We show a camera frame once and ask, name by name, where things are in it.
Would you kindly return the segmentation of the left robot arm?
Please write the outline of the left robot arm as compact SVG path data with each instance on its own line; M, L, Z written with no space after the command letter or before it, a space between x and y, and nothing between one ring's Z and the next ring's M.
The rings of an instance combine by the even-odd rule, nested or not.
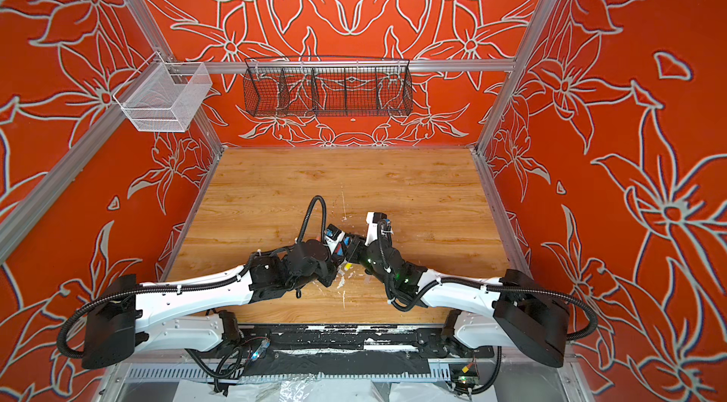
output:
M136 275L122 276L62 324L56 348L84 369L117 364L154 343L157 326L218 307L276 300L312 281L330 286L349 243L325 237L254 252L241 266L185 281L138 284Z

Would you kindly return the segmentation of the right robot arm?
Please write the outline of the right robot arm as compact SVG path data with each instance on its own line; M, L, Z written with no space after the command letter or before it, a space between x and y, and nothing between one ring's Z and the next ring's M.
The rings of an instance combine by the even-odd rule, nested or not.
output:
M539 364L560 368L566 343L596 332L598 313L579 298L542 288L516 269L501 278L458 277L414 265L386 238L348 235L332 254L362 266L384 285L399 312L416 307L456 313L452 336L460 345L510 347Z

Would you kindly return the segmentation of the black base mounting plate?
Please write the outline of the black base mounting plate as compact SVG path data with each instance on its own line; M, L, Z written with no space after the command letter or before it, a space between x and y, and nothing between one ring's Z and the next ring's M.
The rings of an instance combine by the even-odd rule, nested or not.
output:
M494 357L491 346L471 350L456 343L442 325L417 324L255 324L240 337L198 356L225 370L241 355L237 377L274 375L425 375L431 362Z

